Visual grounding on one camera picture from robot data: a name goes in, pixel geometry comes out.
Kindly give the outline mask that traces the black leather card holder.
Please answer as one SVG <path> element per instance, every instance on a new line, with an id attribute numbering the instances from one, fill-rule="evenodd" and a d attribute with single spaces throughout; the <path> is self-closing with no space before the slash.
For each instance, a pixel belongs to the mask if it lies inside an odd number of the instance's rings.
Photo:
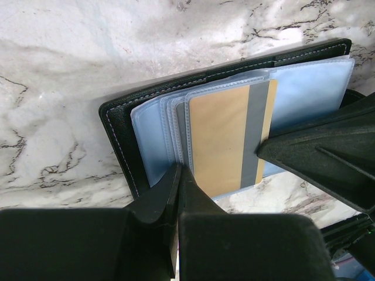
<path id="1" fill-rule="evenodd" d="M 175 163 L 212 197 L 279 172 L 256 155 L 278 130 L 313 121 L 360 98 L 347 86 L 352 41 L 246 59 L 132 90 L 99 116 L 133 198 Z"/>

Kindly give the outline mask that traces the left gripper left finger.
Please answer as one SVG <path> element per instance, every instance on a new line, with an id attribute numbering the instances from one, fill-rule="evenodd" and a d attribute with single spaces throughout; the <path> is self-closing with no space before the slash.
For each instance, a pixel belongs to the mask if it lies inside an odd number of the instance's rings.
<path id="1" fill-rule="evenodd" d="M 181 166 L 123 208 L 1 211 L 2 280 L 170 280 Z"/>

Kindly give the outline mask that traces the gold credit card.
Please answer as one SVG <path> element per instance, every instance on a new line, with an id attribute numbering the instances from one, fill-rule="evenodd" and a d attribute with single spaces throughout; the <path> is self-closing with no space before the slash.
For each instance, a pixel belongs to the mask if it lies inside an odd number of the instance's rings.
<path id="1" fill-rule="evenodd" d="M 191 167 L 210 197 L 259 183 L 265 162 L 256 151 L 268 138 L 277 80 L 229 83 L 186 97 Z"/>

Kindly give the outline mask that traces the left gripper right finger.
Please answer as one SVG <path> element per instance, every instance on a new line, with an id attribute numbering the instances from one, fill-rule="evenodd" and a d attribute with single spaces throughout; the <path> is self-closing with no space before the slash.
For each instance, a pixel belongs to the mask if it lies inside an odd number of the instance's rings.
<path id="1" fill-rule="evenodd" d="M 320 230 L 298 214 L 228 214 L 179 179 L 181 280 L 333 280 Z"/>

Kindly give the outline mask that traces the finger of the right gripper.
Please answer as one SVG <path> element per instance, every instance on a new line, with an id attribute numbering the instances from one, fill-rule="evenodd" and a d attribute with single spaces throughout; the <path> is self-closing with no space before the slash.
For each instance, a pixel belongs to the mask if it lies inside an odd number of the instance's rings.
<path id="1" fill-rule="evenodd" d="M 274 134 L 257 155 L 361 213 L 374 212 L 374 94 Z"/>

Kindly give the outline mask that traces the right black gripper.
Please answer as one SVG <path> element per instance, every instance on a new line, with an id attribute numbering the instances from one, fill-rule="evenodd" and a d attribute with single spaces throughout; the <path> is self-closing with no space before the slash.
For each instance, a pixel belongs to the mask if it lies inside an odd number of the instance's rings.
<path id="1" fill-rule="evenodd" d="M 353 280 L 374 280 L 374 214 L 359 214 L 321 229 L 334 270 L 357 262 Z"/>

